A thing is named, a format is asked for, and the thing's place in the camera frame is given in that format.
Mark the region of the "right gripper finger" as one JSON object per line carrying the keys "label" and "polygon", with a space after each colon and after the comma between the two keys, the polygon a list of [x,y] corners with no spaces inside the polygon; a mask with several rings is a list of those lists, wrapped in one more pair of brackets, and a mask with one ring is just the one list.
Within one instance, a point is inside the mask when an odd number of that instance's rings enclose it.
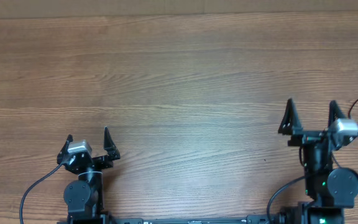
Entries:
{"label": "right gripper finger", "polygon": [[301,121],[299,120],[296,106],[292,98],[289,98],[285,108],[282,122],[279,125],[278,134],[294,135],[303,131]]}
{"label": "right gripper finger", "polygon": [[332,100],[329,104],[328,127],[334,124],[338,119],[346,119],[346,115],[340,109],[336,100]]}

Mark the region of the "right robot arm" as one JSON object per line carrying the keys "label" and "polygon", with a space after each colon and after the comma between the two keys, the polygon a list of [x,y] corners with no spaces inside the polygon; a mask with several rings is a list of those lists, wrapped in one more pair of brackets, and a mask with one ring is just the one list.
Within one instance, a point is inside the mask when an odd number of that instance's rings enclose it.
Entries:
{"label": "right robot arm", "polygon": [[334,167],[334,152],[358,137],[358,124],[347,118],[336,101],[329,104],[328,126],[322,131],[306,131],[288,99],[278,133],[288,135],[290,147],[299,148],[304,174],[305,194],[310,202],[283,207],[271,223],[344,223],[344,209],[353,208],[358,194],[358,173],[346,167]]}

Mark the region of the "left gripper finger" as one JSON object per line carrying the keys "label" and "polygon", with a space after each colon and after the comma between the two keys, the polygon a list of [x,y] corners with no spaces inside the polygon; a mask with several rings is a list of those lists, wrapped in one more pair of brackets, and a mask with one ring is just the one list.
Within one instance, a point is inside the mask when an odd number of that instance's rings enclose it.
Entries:
{"label": "left gripper finger", "polygon": [[69,157],[68,148],[72,141],[73,141],[73,136],[71,134],[69,134],[62,149],[60,150],[60,152],[57,155],[57,163],[64,163],[66,161],[66,159]]}
{"label": "left gripper finger", "polygon": [[104,143],[103,149],[107,152],[108,157],[111,161],[115,161],[121,158],[120,152],[112,140],[111,134],[108,127],[104,128]]}

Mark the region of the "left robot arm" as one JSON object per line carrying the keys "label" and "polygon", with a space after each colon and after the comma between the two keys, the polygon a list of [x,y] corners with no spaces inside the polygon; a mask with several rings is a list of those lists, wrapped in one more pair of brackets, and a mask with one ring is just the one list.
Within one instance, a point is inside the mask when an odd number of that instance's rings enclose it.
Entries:
{"label": "left robot arm", "polygon": [[113,224],[116,221],[104,210],[103,170],[114,166],[121,155],[111,138],[109,129],[104,129],[103,149],[105,155],[93,157],[88,141],[75,142],[69,135],[57,156],[57,163],[78,179],[70,182],[63,193],[68,207],[67,223]]}

